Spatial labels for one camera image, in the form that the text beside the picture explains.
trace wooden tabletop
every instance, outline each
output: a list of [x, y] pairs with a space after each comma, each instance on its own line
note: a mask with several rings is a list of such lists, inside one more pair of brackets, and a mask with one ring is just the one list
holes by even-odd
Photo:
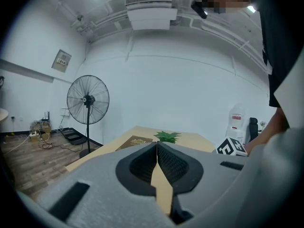
[[[153, 139], [153, 141], [159, 141], [159, 139], [156, 138], [154, 135], [160, 131], [161, 130], [159, 129], [136, 126], [130, 129], [129, 131], [125, 132], [119, 138], [100, 147], [99, 149], [79, 159], [78, 161], [68, 165], [66, 169], [68, 171], [72, 171], [78, 166], [80, 166], [82, 163], [86, 162], [87, 160], [93, 157], [114, 152], [133, 135], [144, 138], [150, 138]], [[195, 150], [206, 151], [206, 152], [212, 152], [214, 150], [213, 144], [197, 133], [181, 133], [180, 137], [178, 137], [178, 141], [176, 142], [176, 144], [188, 148], [192, 148]], [[172, 186], [168, 183], [167, 179], [165, 178], [158, 164], [156, 164], [155, 169], [153, 171], [151, 185], [156, 188], [157, 203], [160, 205], [161, 209], [166, 214], [169, 214], [171, 209], [172, 193], [173, 193]]]
[[0, 123], [2, 123], [5, 119], [7, 119], [8, 116], [9, 116], [9, 112], [7, 110], [0, 108]]

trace black chair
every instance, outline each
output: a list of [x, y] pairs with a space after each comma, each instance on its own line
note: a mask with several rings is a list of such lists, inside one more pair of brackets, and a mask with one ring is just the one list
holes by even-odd
[[249, 132], [250, 132], [250, 142], [253, 141], [257, 136], [257, 119], [251, 117], [249, 120]]

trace ceiling light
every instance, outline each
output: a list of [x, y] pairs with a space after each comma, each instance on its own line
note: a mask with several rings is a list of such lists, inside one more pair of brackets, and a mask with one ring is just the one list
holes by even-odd
[[248, 8], [251, 12], [253, 12], [253, 13], [256, 11], [256, 10], [254, 9], [254, 7], [252, 7], [252, 6], [248, 6], [247, 8]]

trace standing fan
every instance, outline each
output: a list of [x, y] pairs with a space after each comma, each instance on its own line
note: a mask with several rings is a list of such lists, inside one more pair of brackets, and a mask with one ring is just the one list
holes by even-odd
[[72, 117], [81, 124], [86, 124], [87, 149], [79, 157], [89, 154], [89, 125], [99, 122], [109, 107], [110, 96], [107, 87], [99, 78], [86, 75], [74, 81], [67, 93], [67, 107]]

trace potted plant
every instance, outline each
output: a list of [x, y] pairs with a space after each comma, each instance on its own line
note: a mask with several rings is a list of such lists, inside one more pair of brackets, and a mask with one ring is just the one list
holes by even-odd
[[176, 137], [180, 137], [180, 133], [166, 133], [164, 131], [157, 132], [156, 135], [161, 142], [170, 142], [175, 143], [178, 139]]

